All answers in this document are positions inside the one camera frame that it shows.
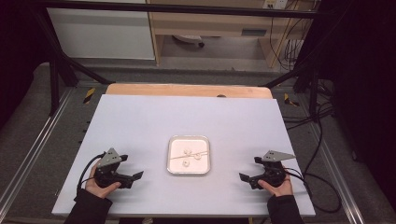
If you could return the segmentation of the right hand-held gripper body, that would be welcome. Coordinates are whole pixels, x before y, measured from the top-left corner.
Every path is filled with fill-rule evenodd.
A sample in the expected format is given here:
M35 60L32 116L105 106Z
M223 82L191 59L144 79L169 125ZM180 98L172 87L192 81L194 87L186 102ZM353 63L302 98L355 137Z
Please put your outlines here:
M285 177L286 172L283 168L282 161L294 159L292 154L269 150L262 157L262 164L264 167L264 180L272 187L279 187Z

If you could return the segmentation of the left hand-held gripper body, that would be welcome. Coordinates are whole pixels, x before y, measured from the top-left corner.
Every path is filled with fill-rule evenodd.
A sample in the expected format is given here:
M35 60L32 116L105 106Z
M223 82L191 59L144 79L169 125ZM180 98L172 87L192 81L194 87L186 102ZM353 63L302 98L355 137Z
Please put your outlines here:
M116 182L123 182L122 177L117 173L122 161L123 158L113 147L99 160L95 169L94 179L100 188L106 188Z

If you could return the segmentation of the square metal tray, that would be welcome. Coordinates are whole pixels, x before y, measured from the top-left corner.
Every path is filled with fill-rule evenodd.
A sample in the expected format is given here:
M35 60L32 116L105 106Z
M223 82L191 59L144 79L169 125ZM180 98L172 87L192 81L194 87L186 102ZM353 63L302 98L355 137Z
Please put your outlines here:
M190 155L184 150L191 150ZM196 160L193 156L201 154L202 158ZM183 166L187 160L190 166ZM175 135L168 143L167 170L172 175L205 175L210 171L210 144L202 135Z

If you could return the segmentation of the person's right hand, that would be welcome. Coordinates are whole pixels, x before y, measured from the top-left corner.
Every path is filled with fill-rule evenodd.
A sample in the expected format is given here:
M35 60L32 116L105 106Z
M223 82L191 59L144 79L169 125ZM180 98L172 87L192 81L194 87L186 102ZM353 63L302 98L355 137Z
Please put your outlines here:
M280 196L287 196L293 194L292 184L290 181L290 176L286 175L282 184L278 187L273 187L269 183L265 182L264 180L259 180L258 184L269 191L272 195L276 197Z

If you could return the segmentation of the person's left hand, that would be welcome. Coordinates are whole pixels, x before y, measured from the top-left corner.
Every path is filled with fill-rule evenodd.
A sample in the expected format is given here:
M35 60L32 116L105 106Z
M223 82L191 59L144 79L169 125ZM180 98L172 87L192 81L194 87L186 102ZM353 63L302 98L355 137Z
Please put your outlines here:
M96 171L97 164L95 164L90 171L89 179L86 181L85 190L89 193L99 197L101 199L105 199L111 192L115 191L120 187L120 182L115 182L105 188L99 187L94 179L94 174Z

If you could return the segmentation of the white board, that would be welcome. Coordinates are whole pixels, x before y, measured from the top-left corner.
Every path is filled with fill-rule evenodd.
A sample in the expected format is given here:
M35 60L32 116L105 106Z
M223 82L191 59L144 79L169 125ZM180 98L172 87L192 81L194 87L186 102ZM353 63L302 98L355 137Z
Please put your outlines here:
M207 174L168 172L168 142L175 135L208 139ZM82 170L110 148L128 157L119 173L143 175L130 189L110 194L113 217L264 217L270 193L252 189L240 176L261 174L254 160L269 150L293 151L274 99L105 94L53 214L70 213Z

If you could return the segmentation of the yellow black tape strip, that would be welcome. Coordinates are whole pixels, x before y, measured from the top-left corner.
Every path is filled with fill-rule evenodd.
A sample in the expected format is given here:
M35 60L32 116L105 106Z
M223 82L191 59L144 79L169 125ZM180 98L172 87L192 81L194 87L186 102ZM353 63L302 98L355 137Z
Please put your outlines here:
M284 93L284 103L286 105L300 106L298 102L292 101L287 93Z
M91 98L92 98L94 92L95 92L95 88L90 88L90 89L87 91L87 93L86 93L86 95L85 95L85 97L84 97L84 100L83 100L83 104L84 104L84 105L85 105L85 104L88 104L88 103L90 102L90 100L91 100Z

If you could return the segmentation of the wooden table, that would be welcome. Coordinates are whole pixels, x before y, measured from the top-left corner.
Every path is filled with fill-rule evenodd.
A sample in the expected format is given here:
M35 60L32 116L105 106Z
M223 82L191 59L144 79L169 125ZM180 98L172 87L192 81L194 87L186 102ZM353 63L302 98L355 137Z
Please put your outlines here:
M106 94L272 99L268 88L221 85L113 83Z

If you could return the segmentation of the white cabinet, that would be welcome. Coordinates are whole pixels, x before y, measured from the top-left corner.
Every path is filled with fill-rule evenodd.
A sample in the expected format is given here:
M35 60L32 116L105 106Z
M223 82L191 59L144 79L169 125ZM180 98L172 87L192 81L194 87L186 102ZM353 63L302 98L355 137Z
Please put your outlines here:
M155 58L147 12L49 8L48 13L69 57Z

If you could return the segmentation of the black curtain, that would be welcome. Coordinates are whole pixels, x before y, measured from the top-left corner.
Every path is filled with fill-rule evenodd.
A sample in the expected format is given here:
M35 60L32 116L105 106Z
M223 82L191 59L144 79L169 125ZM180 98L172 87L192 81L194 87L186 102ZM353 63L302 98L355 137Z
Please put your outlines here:
M0 0L0 130L29 90L35 69L48 57L25 0Z
M354 150L396 209L396 0L353 0L322 75Z

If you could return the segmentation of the office chair base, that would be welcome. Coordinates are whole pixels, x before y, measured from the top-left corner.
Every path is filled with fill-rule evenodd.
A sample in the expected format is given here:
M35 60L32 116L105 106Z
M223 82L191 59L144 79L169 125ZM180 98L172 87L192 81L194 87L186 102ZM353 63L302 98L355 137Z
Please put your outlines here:
M185 43L196 44L200 48L205 46L203 39L198 35L175 35L175 39Z

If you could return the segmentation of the light wooden desk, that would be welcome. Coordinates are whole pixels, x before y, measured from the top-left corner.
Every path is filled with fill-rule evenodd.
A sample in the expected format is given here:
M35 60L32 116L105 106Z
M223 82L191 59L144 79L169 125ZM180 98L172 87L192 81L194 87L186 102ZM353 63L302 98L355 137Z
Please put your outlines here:
M147 0L149 4L206 7L263 8L264 0ZM318 0L288 0L284 9L313 11ZM259 40L269 67L278 65L283 44L288 39L303 39L310 28L307 19L268 18L227 15L148 14L151 31L157 37L166 35L253 37Z

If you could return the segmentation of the white power strip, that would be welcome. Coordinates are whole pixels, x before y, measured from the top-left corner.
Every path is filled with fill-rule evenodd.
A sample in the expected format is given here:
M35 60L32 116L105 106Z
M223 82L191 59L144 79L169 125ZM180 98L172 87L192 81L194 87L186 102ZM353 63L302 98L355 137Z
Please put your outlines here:
M262 7L268 9L284 9L287 3L288 0L264 0Z

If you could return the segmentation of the aluminium floor rail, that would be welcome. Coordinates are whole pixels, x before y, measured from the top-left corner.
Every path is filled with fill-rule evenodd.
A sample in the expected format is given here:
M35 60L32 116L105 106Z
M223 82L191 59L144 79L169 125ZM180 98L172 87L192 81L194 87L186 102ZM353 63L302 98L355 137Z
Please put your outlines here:
M4 194L0 197L0 210L5 210L7 207L10 207L13 204L13 201L17 197L23 182L29 175L30 170L32 169L42 148L44 145L46 145L52 130L63 114L74 91L74 88L67 88L63 93L59 107L55 110L54 114L47 119L44 127L41 129L38 137L35 139L33 145L30 147L27 155L22 161L17 173L13 176L10 183L7 185Z
M325 167L329 173L331 181L341 198L341 202L346 213L346 216L350 224L365 224L364 218L361 214L361 210L357 206L354 197L344 179L344 176L339 169L335 159L332 157L330 148L328 147L324 136L322 135L322 130L317 123L311 123L310 128L313 135L318 141L318 152L323 159Z

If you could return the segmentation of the black metal frame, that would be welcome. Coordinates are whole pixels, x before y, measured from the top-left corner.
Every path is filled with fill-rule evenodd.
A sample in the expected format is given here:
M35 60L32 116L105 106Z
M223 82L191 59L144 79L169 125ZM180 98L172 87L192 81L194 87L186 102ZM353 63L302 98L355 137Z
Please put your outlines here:
M138 3L117 3L117 2L96 2L96 1L72 1L72 0L31 0L26 5L38 23L44 35L48 49L46 53L50 56L50 85L51 85L51 112L54 113L58 108L59 99L58 78L61 75L67 86L77 86L78 79L72 67L82 72L93 80L101 84L112 84L111 80L100 77L85 66L72 60L64 53L58 41L55 31L51 29L51 23L43 17L43 12L50 8L67 9L87 9L87 10L108 10L108 11L136 11L136 12L160 12L160 13L182 13L197 15L227 15L227 16L250 16L268 18L298 18L316 19L325 17L326 13L318 11L298 11L281 9L253 9L246 7L206 7L206 6L187 6L187 5L165 5L165 4L138 4Z

